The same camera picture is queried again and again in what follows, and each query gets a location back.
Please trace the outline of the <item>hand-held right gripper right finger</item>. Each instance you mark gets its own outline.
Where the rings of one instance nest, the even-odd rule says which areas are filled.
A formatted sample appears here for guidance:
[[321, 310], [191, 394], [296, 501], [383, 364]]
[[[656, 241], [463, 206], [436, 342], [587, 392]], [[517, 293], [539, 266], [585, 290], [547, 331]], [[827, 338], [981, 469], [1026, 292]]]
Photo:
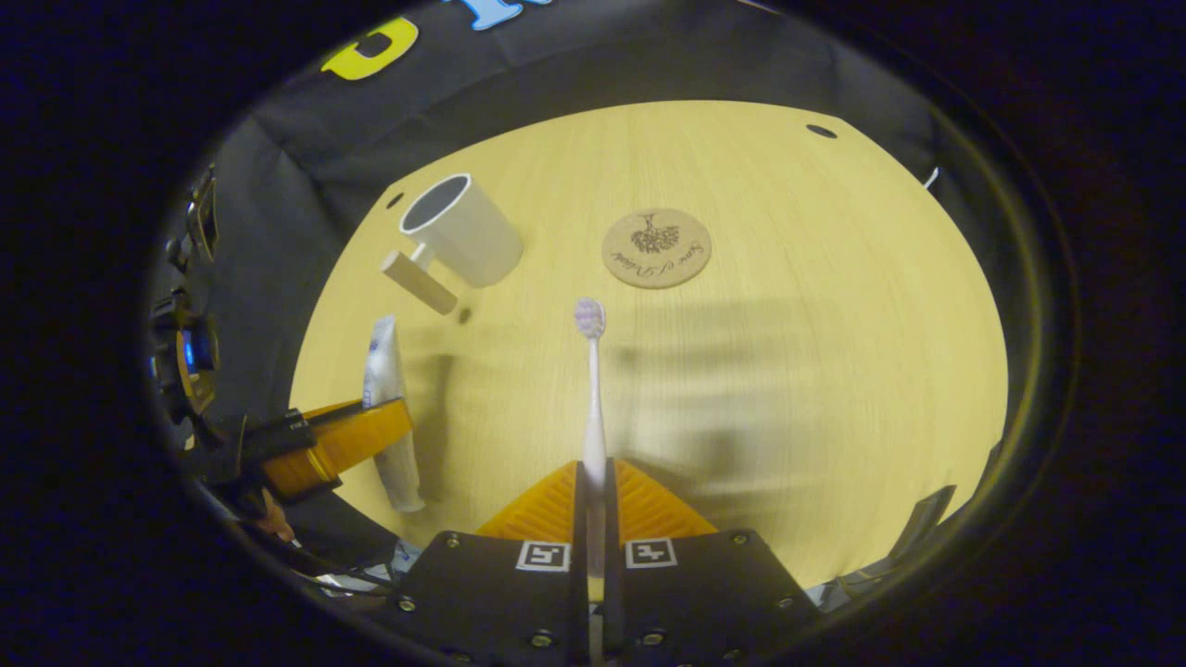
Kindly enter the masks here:
[[610, 460], [604, 504], [611, 663], [752, 666], [820, 620], [755, 531], [712, 527], [626, 460]]

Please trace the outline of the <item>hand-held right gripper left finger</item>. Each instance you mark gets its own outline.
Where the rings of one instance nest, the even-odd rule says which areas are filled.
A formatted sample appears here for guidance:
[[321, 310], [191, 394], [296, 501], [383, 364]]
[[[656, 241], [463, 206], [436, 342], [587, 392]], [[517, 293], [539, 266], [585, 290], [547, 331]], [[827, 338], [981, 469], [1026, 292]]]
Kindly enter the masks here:
[[478, 532], [439, 533], [385, 602], [383, 625], [446, 666], [585, 666], [586, 498], [572, 460]]

